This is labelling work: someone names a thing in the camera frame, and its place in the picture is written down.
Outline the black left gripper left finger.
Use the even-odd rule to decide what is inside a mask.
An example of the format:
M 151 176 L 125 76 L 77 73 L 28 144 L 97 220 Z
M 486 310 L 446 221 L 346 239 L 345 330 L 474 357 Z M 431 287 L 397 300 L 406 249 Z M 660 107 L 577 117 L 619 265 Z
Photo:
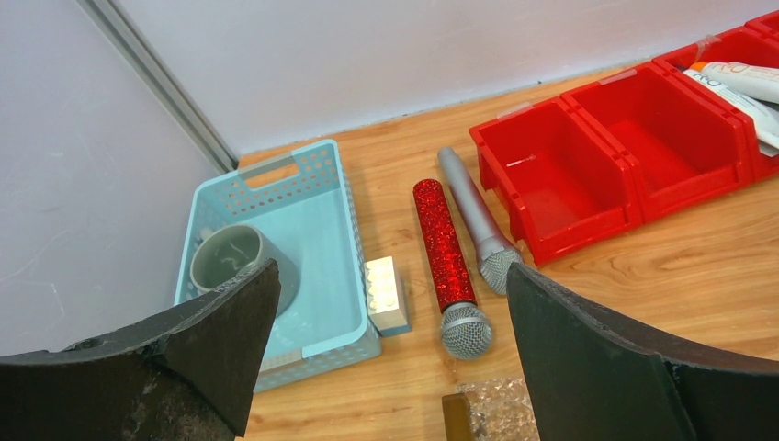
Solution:
M 1 360 L 4 440 L 244 436 L 280 299 L 267 260 L 212 291 L 67 348 Z

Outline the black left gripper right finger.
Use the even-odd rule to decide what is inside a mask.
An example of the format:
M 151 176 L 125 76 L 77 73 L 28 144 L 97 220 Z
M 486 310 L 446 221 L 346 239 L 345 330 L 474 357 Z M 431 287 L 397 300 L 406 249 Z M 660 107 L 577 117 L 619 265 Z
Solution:
M 699 344 L 514 264 L 507 299 L 544 440 L 775 440 L 778 364 Z

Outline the grey green mug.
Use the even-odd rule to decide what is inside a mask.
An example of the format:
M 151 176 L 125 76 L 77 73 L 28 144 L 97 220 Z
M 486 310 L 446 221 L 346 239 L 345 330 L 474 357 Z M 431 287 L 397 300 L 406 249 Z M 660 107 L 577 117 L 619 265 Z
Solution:
M 190 280 L 200 293 L 243 275 L 267 259 L 277 263 L 281 291 L 276 315 L 283 314 L 299 292 L 296 264 L 266 235 L 250 224 L 234 224 L 217 231 L 203 228 L 200 245 L 189 266 Z

